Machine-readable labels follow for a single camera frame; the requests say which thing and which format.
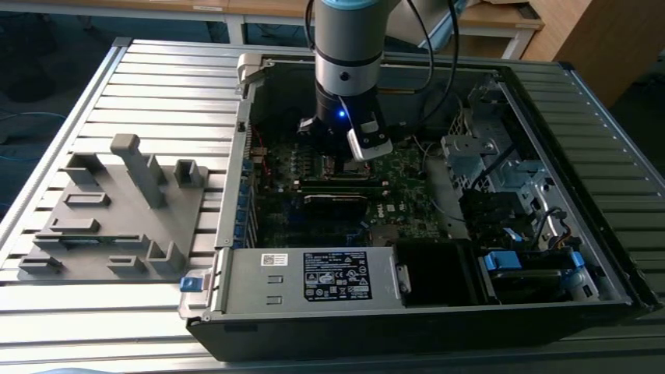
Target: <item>warning label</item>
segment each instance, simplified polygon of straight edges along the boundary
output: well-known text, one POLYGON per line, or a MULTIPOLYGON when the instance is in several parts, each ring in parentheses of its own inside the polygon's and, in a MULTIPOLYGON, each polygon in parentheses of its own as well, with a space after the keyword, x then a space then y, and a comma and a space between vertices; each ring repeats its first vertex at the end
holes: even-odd
POLYGON ((305 253, 304 298, 309 302, 372 299, 367 252, 305 253))

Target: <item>floor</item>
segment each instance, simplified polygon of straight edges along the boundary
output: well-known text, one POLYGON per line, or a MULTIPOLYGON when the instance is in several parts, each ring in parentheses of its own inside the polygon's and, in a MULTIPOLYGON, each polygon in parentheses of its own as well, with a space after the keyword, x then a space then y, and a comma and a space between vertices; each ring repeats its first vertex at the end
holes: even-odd
MULTIPOLYGON (((0 92, 0 118, 4 112, 48 111, 67 115, 116 37, 163 39, 172 41, 228 41, 224 24, 160 19, 119 19, 95 17, 93 28, 83 29, 75 16, 51 16, 50 32, 58 41, 58 51, 40 58, 48 76, 56 82, 56 91, 42 101, 16 103, 0 92)), ((248 42, 304 47, 303 28, 297 26, 248 26, 248 42)), ((399 41, 389 41, 389 51, 423 52, 399 41)), ((665 82, 657 77, 633 85, 612 108, 640 148, 659 170, 665 172, 663 136, 665 129, 665 82)), ((62 120, 54 117, 16 117, 0 126, 0 217, 19 193, 59 130, 62 120)))

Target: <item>green circuit board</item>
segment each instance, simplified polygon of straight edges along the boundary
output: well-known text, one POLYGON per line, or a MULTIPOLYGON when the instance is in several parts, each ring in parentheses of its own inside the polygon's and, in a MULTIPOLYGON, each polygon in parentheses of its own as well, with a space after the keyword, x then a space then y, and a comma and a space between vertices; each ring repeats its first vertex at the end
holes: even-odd
POLYGON ((277 143, 267 148, 265 159, 255 161, 261 176, 257 216, 263 248, 383 246, 396 238, 445 234, 421 173, 423 152, 415 145, 401 146, 372 162, 349 162, 337 173, 331 159, 307 147, 277 143), (364 212, 349 205, 332 212, 339 215, 353 208, 348 220, 320 220, 319 214, 316 218, 303 214, 305 196, 321 195, 360 199, 364 212))

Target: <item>aluminum profile table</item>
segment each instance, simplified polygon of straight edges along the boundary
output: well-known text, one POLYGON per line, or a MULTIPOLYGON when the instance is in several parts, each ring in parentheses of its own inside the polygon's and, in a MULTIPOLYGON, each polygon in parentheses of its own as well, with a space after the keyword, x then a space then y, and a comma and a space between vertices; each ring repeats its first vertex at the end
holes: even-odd
MULTIPOLYGON (((68 184, 70 152, 107 150, 136 133, 160 164, 193 158, 211 169, 192 268, 208 267, 233 139, 236 63, 249 51, 307 55, 300 48, 119 40, 0 225, 0 372, 84 368, 109 372, 312 372, 475 365, 469 372, 561 372, 665 364, 665 312, 599 327, 541 348, 332 361, 217 362, 177 315, 175 284, 27 284, 18 264, 68 184)), ((409 55, 400 58, 420 59, 409 55)), ((468 63, 488 60, 464 59, 468 63)), ((593 198, 659 294, 665 294, 665 183, 575 71, 555 63, 495 60, 513 68, 593 198)), ((120 163, 111 153, 107 163, 120 163)))

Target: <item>white sticker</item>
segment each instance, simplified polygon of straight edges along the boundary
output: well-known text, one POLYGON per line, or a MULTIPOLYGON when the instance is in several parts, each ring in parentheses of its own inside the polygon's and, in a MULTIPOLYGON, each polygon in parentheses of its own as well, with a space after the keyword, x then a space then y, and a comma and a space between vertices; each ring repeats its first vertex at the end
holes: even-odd
POLYGON ((261 255, 261 266, 289 265, 289 255, 287 253, 264 253, 261 255))
POLYGON ((208 11, 212 11, 212 12, 221 12, 221 8, 217 7, 217 6, 192 6, 192 8, 195 10, 208 10, 208 11))

